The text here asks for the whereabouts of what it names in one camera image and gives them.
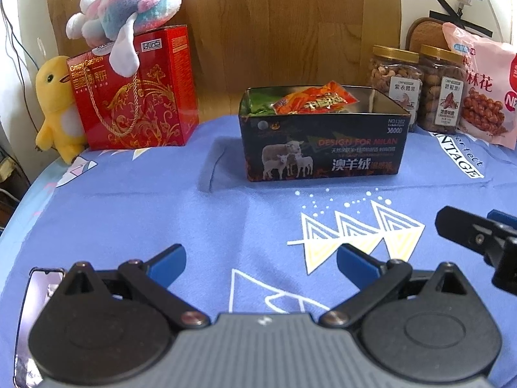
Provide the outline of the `pink twisted snack bag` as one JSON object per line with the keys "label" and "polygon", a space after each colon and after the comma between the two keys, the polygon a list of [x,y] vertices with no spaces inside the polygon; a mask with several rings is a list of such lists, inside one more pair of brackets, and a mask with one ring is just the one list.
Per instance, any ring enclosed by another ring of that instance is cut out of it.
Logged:
{"label": "pink twisted snack bag", "polygon": [[516,47],[443,24],[449,49],[464,58],[461,131],[497,146],[516,146]]}

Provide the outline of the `yellow duck plush toy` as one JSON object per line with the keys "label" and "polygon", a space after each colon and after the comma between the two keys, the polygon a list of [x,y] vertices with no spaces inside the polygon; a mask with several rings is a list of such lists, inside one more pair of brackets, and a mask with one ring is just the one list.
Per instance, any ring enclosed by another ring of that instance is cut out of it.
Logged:
{"label": "yellow duck plush toy", "polygon": [[88,142],[75,103],[68,57],[59,55],[46,61],[36,75],[35,89],[44,114],[35,145],[41,151],[55,148],[71,165]]}

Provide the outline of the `red gift box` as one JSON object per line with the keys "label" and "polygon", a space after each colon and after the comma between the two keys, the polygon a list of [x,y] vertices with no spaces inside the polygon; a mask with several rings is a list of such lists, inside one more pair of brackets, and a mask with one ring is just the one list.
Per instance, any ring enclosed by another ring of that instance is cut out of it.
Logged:
{"label": "red gift box", "polygon": [[140,66],[111,68],[110,46],[68,59],[75,102],[94,151],[184,146],[199,124],[187,26],[138,35]]}

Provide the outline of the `black tape cross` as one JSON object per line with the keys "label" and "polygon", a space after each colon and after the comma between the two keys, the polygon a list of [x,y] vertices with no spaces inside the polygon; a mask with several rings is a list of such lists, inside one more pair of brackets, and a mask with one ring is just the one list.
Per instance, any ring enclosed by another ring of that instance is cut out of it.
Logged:
{"label": "black tape cross", "polygon": [[470,32],[476,32],[480,36],[484,36],[486,38],[491,38],[493,36],[493,32],[483,26],[471,23],[470,21],[463,19],[463,9],[458,8],[457,10],[453,9],[450,4],[446,0],[437,0],[439,5],[441,5],[443,12],[438,11],[430,11],[429,17],[435,20],[441,21],[443,23],[452,23],[455,26],[458,26],[464,30],[468,30]]}

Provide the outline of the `red orange snack packet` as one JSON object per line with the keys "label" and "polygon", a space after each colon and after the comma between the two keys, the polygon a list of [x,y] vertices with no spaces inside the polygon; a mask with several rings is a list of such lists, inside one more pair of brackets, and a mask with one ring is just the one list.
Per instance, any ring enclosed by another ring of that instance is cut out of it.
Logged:
{"label": "red orange snack packet", "polygon": [[272,108],[276,115],[323,114],[344,110],[358,100],[344,86],[330,81],[319,87],[293,92],[279,99]]}

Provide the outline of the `pink blue plush toy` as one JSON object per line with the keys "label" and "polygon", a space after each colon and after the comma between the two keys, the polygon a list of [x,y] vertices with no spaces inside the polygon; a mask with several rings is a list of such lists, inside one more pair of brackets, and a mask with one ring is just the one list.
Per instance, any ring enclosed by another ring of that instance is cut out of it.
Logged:
{"label": "pink blue plush toy", "polygon": [[112,43],[110,65],[131,77],[139,68],[134,37],[163,26],[181,8],[182,0],[80,0],[80,11],[66,25],[69,39],[84,38],[89,47]]}

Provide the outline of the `black tin box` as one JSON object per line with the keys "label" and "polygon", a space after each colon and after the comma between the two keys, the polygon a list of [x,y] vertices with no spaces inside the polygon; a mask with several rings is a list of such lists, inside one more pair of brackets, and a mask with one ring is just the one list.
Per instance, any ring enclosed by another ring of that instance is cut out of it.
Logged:
{"label": "black tin box", "polygon": [[[319,86],[249,89],[271,89],[283,97],[309,87]],[[398,173],[410,113],[375,89],[344,87],[358,102],[335,113],[241,116],[239,104],[238,118],[248,180]]]}

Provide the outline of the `smartphone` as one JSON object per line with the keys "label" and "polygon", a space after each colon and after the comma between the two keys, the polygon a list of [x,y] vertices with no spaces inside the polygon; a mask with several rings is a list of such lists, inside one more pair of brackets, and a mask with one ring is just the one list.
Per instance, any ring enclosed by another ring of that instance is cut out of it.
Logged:
{"label": "smartphone", "polygon": [[13,360],[13,386],[37,387],[42,377],[28,347],[29,334],[47,301],[62,282],[66,271],[62,268],[32,268],[29,273],[17,324]]}

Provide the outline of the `brown round wooden board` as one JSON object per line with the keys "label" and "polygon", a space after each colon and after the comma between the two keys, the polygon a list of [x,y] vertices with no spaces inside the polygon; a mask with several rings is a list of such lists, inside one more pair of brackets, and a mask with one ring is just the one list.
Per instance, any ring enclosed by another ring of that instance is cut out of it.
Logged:
{"label": "brown round wooden board", "polygon": [[448,50],[447,41],[443,36],[442,21],[421,17],[412,23],[406,34],[406,50],[420,53],[422,45]]}

